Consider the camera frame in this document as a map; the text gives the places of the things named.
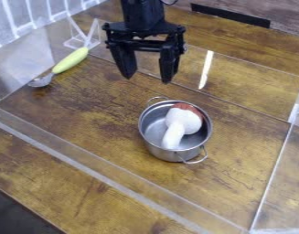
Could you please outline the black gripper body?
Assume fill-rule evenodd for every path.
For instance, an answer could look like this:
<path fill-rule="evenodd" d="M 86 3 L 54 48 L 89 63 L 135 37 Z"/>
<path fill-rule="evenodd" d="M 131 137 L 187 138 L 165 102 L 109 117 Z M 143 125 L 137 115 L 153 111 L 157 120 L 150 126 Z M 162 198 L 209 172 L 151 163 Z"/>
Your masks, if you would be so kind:
<path fill-rule="evenodd" d="M 105 23 L 107 47 L 114 51 L 185 51 L 186 28 L 165 20 L 163 0 L 121 0 L 123 21 Z"/>

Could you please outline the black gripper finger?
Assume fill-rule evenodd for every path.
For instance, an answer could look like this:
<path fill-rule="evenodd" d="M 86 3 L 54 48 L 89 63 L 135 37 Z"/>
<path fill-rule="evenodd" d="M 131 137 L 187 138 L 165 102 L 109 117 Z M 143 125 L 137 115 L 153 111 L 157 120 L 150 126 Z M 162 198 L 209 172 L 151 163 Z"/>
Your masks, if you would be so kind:
<path fill-rule="evenodd" d="M 126 45 L 121 45 L 118 43 L 110 43 L 109 48 L 123 77 L 126 79 L 131 79 L 137 72 L 134 50 Z"/>
<path fill-rule="evenodd" d="M 159 67 L 161 76 L 165 84 L 170 83 L 178 73 L 179 52 L 178 47 L 173 44 L 166 44 L 162 47 Z"/>

